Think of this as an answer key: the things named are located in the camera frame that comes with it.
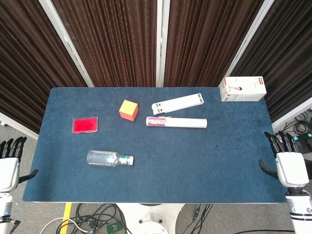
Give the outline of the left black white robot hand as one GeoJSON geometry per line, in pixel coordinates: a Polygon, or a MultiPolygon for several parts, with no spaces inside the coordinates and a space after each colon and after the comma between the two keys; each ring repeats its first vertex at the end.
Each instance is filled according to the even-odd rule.
{"type": "Polygon", "coordinates": [[[38,169],[20,176],[20,162],[27,137],[13,138],[0,143],[0,192],[10,193],[17,186],[36,176],[38,169]]]}

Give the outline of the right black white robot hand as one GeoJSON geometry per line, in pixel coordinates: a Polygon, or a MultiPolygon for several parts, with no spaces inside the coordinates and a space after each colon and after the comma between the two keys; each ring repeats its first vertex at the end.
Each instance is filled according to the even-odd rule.
{"type": "Polygon", "coordinates": [[[306,163],[303,155],[299,152],[294,138],[283,132],[278,132],[277,136],[265,132],[264,135],[269,140],[277,171],[269,169],[263,160],[259,160],[261,170],[280,181],[286,188],[304,187],[309,182],[306,163]]]}

